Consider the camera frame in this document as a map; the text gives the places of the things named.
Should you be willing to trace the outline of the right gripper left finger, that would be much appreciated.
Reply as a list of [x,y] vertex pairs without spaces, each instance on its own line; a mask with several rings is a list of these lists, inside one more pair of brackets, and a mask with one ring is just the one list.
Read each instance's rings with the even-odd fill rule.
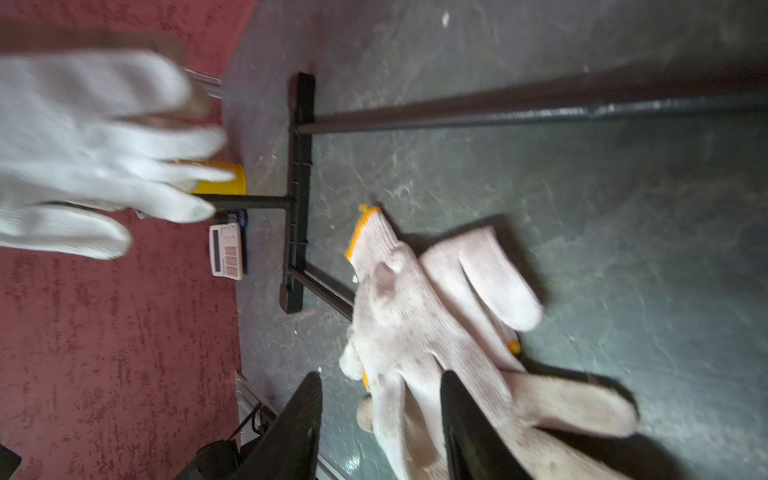
[[320,374],[310,372],[229,479],[315,479],[322,407]]

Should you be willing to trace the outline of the white work glove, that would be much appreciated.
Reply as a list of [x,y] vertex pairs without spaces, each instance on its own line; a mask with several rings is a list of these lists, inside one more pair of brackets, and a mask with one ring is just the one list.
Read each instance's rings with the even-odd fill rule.
[[206,165],[226,134],[171,116],[200,97],[182,67],[151,51],[3,55],[2,245],[110,260],[132,244],[112,209],[209,219],[214,207],[193,191],[232,179]]

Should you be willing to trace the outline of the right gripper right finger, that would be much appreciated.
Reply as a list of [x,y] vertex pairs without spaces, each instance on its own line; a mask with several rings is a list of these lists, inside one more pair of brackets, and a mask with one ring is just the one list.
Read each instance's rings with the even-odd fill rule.
[[454,371],[441,377],[440,400],[449,479],[532,479]]

